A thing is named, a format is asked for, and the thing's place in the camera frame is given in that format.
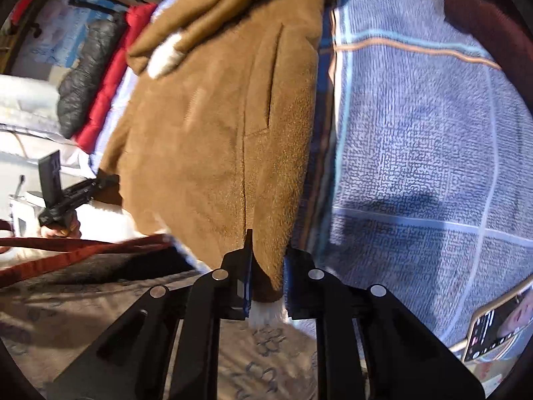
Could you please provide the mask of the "person's left hand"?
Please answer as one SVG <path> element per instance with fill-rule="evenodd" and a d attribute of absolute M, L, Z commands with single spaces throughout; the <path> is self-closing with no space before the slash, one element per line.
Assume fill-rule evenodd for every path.
<path fill-rule="evenodd" d="M 40 227 L 38 235 L 43 238 L 81 238 L 80 222 L 76 213 L 72 213 L 66 226 L 52 224 L 49 227 Z"/>

